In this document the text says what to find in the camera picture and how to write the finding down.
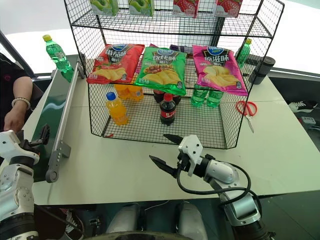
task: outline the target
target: green chip bag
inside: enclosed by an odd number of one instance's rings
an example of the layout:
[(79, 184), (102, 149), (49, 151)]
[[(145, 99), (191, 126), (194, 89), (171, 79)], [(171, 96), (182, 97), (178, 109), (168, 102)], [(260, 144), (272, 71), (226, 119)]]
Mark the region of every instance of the green chip bag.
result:
[(134, 85), (184, 96), (187, 54), (168, 48), (146, 47)]

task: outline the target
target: snack box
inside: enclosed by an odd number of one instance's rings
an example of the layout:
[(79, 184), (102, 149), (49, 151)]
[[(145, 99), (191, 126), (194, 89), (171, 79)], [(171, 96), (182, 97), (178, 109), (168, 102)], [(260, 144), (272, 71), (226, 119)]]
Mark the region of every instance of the snack box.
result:
[(115, 16), (119, 11), (118, 0), (90, 0), (90, 3), (97, 15)]
[(132, 15), (153, 16), (155, 11), (154, 0), (128, 0), (129, 12)]
[(243, 0), (214, 0), (213, 15), (215, 17), (237, 18)]
[(173, 0), (172, 14), (175, 17), (196, 18), (199, 0)]

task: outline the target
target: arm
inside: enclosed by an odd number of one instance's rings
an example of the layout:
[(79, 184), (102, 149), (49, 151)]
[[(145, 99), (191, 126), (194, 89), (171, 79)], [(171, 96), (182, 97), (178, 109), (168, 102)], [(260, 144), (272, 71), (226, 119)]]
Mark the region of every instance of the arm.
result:
[[(25, 98), (30, 101), (32, 88), (33, 83), (31, 78), (28, 76), (21, 76), (14, 81), (13, 95), (15, 98)], [(11, 111), (5, 115), (4, 131), (20, 131), (24, 126), (27, 110), (28, 105), (24, 101), (16, 101)]]

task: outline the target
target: white wall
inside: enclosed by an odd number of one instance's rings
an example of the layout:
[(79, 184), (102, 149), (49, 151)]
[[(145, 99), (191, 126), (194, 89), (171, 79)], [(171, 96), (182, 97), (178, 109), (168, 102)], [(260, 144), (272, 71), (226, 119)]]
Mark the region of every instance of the white wall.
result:
[[(275, 67), (320, 74), (320, 0), (283, 2), (268, 56), (276, 60)], [(35, 73), (55, 68), (45, 51), (44, 34), (50, 34), (66, 54), (77, 54), (63, 0), (0, 0), (0, 29)]]
[(69, 28), (63, 0), (0, 0), (0, 29), (5, 35)]
[(63, 0), (0, 0), (0, 29), (35, 73), (56, 68), (46, 52), (45, 34), (65, 54), (78, 54)]
[(320, 9), (283, 0), (284, 12), (268, 52), (275, 67), (320, 74)]

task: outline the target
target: black cup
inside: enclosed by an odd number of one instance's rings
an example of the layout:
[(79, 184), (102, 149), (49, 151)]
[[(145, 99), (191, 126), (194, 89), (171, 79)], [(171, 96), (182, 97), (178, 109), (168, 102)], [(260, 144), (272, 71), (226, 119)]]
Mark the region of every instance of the black cup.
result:
[(264, 60), (255, 67), (253, 73), (249, 77), (249, 81), (256, 85), (260, 84), (275, 63), (276, 61), (272, 57), (266, 56)]

